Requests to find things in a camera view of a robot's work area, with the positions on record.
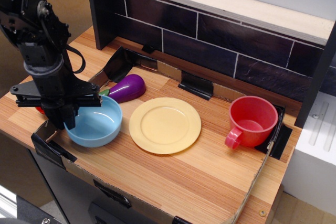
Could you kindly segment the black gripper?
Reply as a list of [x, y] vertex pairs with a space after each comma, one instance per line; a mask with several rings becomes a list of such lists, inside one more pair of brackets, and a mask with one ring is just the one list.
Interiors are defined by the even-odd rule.
[[32, 81], [12, 86], [19, 107], [41, 107], [49, 121], [60, 130], [76, 127], [80, 107], [99, 107], [101, 98], [95, 84], [79, 79], [86, 61], [74, 71], [68, 56], [24, 56], [24, 68]]

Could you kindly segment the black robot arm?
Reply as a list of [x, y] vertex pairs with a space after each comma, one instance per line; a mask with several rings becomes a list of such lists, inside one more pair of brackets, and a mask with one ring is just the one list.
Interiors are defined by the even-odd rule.
[[10, 89], [19, 107], [40, 107], [58, 128], [73, 129], [80, 107], [101, 106], [97, 85], [80, 80], [86, 62], [74, 71], [68, 56], [71, 36], [46, 0], [1, 0], [1, 31], [22, 55], [32, 81]]

